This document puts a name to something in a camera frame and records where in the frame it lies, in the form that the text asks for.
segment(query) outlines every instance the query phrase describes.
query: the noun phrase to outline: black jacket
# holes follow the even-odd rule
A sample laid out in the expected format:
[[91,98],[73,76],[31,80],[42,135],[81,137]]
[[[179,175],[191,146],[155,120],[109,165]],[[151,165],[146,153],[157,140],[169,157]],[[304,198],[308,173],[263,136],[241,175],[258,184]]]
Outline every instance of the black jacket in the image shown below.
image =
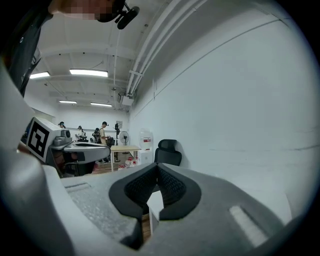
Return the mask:
[[8,31],[4,33],[1,57],[8,72],[22,96],[25,94],[29,77],[38,61],[33,61],[41,27],[50,20],[48,6],[52,0],[32,0],[15,3],[19,6],[7,7],[13,11],[13,18],[7,20]]

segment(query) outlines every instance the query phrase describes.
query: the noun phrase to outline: ceiling light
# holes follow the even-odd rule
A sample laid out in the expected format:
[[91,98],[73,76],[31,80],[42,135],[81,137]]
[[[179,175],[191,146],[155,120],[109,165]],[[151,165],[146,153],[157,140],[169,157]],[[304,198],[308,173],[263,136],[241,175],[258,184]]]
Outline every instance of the ceiling light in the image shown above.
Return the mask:
[[112,105],[110,105],[110,104],[101,104],[101,103],[92,103],[92,102],[91,102],[91,105],[105,106],[105,107],[112,107]]
[[70,104],[77,104],[76,101],[70,101],[70,100],[59,100],[60,103],[70,103]]
[[50,74],[48,72],[38,73],[38,74],[32,74],[30,75],[30,79],[34,78],[44,78],[44,77],[50,77]]
[[108,77],[108,71],[92,70],[92,69],[70,69],[72,75],[87,75],[97,77]]

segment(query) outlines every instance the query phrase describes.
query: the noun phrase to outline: floor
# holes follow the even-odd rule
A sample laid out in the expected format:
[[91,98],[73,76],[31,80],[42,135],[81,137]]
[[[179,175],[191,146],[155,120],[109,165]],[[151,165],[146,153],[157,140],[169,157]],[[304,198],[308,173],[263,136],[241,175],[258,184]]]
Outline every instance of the floor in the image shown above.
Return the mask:
[[[118,153],[118,160],[120,162],[115,162],[113,164],[114,171],[118,171],[118,165],[124,165],[128,157],[131,157],[131,154],[122,154]],[[92,174],[104,174],[111,172],[111,163],[96,163],[94,166],[94,170]],[[150,228],[150,218],[149,214],[142,216],[142,235],[143,235],[143,242],[147,241],[151,236],[151,228]]]

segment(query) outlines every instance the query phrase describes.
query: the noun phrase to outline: headset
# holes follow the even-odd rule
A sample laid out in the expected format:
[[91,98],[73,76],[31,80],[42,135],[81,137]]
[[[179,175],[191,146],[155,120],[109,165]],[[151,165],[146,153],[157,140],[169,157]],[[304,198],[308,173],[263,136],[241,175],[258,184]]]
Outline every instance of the headset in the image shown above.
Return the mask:
[[123,30],[139,13],[140,8],[134,6],[130,7],[126,4],[125,0],[117,0],[114,2],[111,14],[100,14],[97,19],[99,22],[110,22],[117,18],[114,22],[117,24],[119,30]]

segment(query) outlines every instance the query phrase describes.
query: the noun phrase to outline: office chair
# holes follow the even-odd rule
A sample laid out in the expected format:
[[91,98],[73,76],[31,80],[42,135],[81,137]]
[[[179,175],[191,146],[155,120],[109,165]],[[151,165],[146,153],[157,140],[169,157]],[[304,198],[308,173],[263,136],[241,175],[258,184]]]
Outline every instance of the office chair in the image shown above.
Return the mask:
[[158,148],[155,150],[154,162],[179,166],[182,160],[182,154],[176,151],[176,139],[160,140]]

